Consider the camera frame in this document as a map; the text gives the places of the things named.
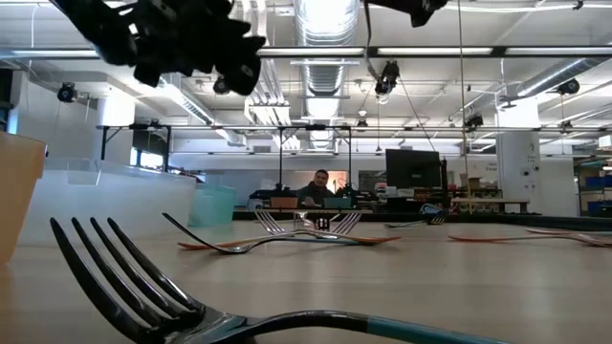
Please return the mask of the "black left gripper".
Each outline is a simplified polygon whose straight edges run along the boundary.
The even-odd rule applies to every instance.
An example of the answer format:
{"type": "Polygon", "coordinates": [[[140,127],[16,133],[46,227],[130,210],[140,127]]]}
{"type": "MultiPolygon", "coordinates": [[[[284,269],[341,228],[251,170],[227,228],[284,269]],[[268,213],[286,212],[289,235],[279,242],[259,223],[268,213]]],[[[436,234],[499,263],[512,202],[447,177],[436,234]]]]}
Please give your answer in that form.
{"type": "MultiPolygon", "coordinates": [[[[233,0],[138,0],[130,17],[136,26],[136,61],[133,76],[156,88],[162,73],[194,70],[208,73],[213,68],[214,27],[229,19],[233,0]]],[[[259,81],[258,51],[265,36],[239,37],[216,57],[214,66],[238,95],[250,95],[259,81]]]]}

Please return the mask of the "white square column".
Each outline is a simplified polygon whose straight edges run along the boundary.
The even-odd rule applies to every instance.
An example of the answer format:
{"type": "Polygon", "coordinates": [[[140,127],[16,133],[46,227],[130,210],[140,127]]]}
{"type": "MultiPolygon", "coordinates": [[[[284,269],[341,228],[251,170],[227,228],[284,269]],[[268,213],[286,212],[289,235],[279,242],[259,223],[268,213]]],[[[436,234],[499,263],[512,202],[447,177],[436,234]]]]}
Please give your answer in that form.
{"type": "Polygon", "coordinates": [[[98,101],[98,125],[108,126],[106,130],[98,129],[99,139],[96,139],[103,160],[130,164],[133,131],[128,126],[134,122],[135,110],[131,97],[114,95],[98,101]]]}
{"type": "Polygon", "coordinates": [[[537,129],[541,128],[534,97],[499,106],[495,124],[498,184],[503,198],[527,201],[527,211],[541,212],[541,162],[537,129]]]}

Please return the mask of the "black monitor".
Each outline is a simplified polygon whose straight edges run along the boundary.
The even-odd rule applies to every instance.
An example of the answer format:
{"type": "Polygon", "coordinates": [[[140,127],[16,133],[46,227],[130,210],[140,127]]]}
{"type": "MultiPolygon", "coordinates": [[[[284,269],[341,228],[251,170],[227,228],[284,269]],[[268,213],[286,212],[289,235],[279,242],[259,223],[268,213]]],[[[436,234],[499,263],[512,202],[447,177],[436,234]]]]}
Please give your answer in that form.
{"type": "Polygon", "coordinates": [[[434,151],[385,150],[386,183],[397,188],[442,185],[440,156],[434,151]]]}

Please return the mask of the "black truss frame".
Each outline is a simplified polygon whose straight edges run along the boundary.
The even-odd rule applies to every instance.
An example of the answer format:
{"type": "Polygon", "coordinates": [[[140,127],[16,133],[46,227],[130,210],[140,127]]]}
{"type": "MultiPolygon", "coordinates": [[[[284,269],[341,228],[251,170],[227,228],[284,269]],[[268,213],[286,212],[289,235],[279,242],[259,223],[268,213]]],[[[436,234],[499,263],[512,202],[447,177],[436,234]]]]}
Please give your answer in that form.
{"type": "MultiPolygon", "coordinates": [[[[108,126],[96,126],[97,129],[108,129],[108,126]]],[[[295,134],[299,130],[304,130],[308,132],[315,131],[345,131],[347,134],[347,139],[345,140],[349,146],[352,148],[352,138],[353,138],[353,128],[348,125],[323,125],[323,124],[305,124],[305,125],[272,125],[272,126],[239,126],[239,125],[199,125],[199,126],[180,126],[180,125],[163,125],[163,124],[144,124],[144,123],[132,123],[128,126],[130,130],[133,132],[147,132],[154,133],[160,130],[165,131],[165,138],[162,148],[162,156],[163,156],[163,172],[168,172],[169,167],[169,159],[172,154],[172,141],[173,134],[178,131],[222,131],[223,133],[227,133],[228,131],[242,131],[242,132],[260,132],[260,131],[268,131],[276,133],[279,136],[279,177],[278,182],[282,183],[282,171],[283,171],[283,162],[282,156],[285,152],[283,148],[283,143],[287,140],[284,137],[285,132],[290,132],[291,134],[295,134]]]]}

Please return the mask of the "clear translucent plastic bin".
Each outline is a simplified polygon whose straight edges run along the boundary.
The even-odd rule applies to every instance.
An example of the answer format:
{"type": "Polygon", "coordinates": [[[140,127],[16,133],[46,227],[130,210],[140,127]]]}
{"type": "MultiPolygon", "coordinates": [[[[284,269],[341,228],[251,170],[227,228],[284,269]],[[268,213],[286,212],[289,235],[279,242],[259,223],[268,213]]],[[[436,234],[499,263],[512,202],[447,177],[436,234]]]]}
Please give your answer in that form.
{"type": "Polygon", "coordinates": [[[75,239],[71,219],[83,226],[94,217],[100,224],[112,218],[131,238],[169,231],[164,214],[188,220],[196,181],[110,161],[47,158],[36,182],[18,243],[50,246],[55,242],[49,220],[57,219],[75,239]]]}

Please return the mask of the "teal translucent plastic bin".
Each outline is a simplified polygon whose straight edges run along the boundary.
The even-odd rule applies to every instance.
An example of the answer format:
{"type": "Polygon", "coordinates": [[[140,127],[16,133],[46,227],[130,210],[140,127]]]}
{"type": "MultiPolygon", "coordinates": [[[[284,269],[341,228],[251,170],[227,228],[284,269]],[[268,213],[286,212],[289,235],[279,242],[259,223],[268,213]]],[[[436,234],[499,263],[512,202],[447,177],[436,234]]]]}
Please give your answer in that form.
{"type": "Polygon", "coordinates": [[[235,204],[234,188],[198,183],[193,195],[188,225],[207,227],[229,224],[232,221],[235,204]]]}

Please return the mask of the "person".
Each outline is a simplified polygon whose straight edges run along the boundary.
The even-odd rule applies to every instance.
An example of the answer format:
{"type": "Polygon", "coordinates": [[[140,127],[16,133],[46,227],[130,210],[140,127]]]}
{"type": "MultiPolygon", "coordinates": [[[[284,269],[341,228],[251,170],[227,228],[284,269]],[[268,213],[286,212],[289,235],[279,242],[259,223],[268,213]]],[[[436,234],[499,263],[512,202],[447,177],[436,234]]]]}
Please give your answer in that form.
{"type": "Polygon", "coordinates": [[[311,182],[297,191],[299,207],[322,207],[324,200],[334,198],[335,194],[327,188],[329,173],[319,169],[311,182]]]}

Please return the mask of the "silver fork orange handle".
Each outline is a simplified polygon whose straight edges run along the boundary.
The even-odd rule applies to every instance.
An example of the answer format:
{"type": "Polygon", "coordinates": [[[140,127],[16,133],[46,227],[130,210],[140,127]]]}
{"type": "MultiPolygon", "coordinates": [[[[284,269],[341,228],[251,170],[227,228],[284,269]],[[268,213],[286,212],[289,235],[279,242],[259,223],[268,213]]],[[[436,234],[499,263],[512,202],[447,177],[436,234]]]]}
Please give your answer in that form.
{"type": "Polygon", "coordinates": [[[305,242],[305,243],[323,243],[323,244],[341,244],[341,245],[360,245],[363,241],[358,240],[356,237],[349,237],[348,233],[355,227],[358,221],[361,219],[360,214],[349,214],[344,217],[343,220],[331,231],[317,231],[317,230],[294,230],[291,232],[287,231],[276,231],[272,235],[255,237],[250,239],[244,239],[240,241],[225,242],[212,244],[204,241],[198,237],[195,233],[191,232],[185,226],[181,225],[177,220],[167,213],[163,216],[179,230],[181,230],[187,237],[195,241],[195,244],[179,242],[178,245],[181,248],[189,250],[197,249],[214,249],[222,253],[228,254],[240,254],[247,253],[257,246],[268,244],[271,242],[280,241],[294,241],[294,242],[305,242]]]}
{"type": "MultiPolygon", "coordinates": [[[[292,211],[293,218],[291,220],[291,223],[293,224],[294,227],[292,230],[289,230],[289,229],[284,228],[281,225],[281,223],[276,220],[276,218],[273,216],[274,215],[273,211],[256,210],[254,212],[256,220],[259,222],[260,225],[263,226],[263,228],[270,235],[272,235],[276,231],[291,232],[294,230],[301,230],[301,229],[317,230],[317,228],[315,227],[315,220],[318,218],[329,218],[330,219],[331,227],[330,227],[330,230],[326,232],[331,232],[340,223],[340,221],[343,220],[344,217],[349,214],[360,214],[362,216],[362,213],[357,210],[353,211],[353,210],[295,209],[294,211],[292,211]]],[[[363,241],[365,245],[376,245],[376,244],[382,244],[382,243],[399,240],[399,237],[355,236],[351,234],[352,230],[348,233],[348,236],[356,237],[358,240],[363,241]]]]}
{"type": "Polygon", "coordinates": [[[580,242],[592,247],[612,247],[612,240],[597,239],[585,234],[537,234],[525,236],[504,236],[504,237],[463,237],[456,235],[448,236],[452,241],[467,243],[502,243],[510,241],[562,239],[580,242]]]}

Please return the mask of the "round silver ceiling duct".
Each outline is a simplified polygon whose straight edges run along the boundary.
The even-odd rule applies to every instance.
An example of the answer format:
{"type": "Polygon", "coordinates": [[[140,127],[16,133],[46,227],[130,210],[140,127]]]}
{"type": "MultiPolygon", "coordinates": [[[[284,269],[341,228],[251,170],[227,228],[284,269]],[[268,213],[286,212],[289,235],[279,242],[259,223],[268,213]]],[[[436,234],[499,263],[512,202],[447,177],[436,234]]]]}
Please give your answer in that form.
{"type": "Polygon", "coordinates": [[[581,57],[561,60],[536,76],[524,80],[513,87],[505,96],[504,101],[534,97],[577,75],[598,67],[608,60],[609,57],[581,57]]]}
{"type": "MultiPolygon", "coordinates": [[[[300,47],[348,47],[356,42],[360,0],[294,0],[300,47]]],[[[332,125],[348,66],[341,59],[308,59],[301,67],[305,112],[313,124],[332,125]]]]}

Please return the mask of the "black aluminium rig frame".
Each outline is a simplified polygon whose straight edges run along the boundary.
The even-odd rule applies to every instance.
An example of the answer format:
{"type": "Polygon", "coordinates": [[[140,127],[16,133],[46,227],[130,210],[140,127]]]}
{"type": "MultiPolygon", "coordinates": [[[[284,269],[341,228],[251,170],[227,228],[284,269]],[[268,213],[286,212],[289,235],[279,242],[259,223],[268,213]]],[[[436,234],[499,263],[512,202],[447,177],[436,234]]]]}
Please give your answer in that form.
{"type": "MultiPolygon", "coordinates": [[[[600,46],[518,46],[518,47],[329,47],[329,48],[310,48],[310,47],[264,47],[258,51],[262,59],[365,59],[366,53],[369,57],[375,58],[552,58],[552,57],[610,57],[612,58],[612,45],[600,46]]],[[[28,59],[28,60],[97,60],[101,59],[94,50],[82,49],[0,49],[1,60],[28,59]]],[[[353,131],[367,131],[366,127],[351,126],[353,131]]],[[[463,132],[459,127],[436,127],[423,126],[419,124],[414,127],[390,126],[380,129],[381,131],[400,131],[410,132],[417,129],[424,132],[463,132]]],[[[478,127],[474,131],[484,131],[498,134],[500,127],[478,127]]],[[[560,133],[603,133],[612,132],[611,128],[544,128],[537,129],[539,134],[546,131],[560,133]]],[[[447,219],[451,223],[499,223],[518,226],[537,226],[553,227],[574,231],[605,231],[605,227],[612,227],[612,218],[575,218],[553,217],[534,215],[527,213],[506,214],[506,215],[448,215],[447,219]]]]}

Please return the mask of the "orange translucent plastic bin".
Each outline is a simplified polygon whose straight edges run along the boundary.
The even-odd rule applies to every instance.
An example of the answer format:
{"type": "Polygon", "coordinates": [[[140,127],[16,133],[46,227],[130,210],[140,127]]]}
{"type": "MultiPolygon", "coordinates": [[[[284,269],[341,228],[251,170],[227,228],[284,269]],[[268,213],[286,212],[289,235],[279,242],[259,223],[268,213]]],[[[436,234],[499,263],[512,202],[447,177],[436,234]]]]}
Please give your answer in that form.
{"type": "Polygon", "coordinates": [[[0,132],[0,267],[15,251],[36,182],[42,178],[46,144],[0,132]]]}

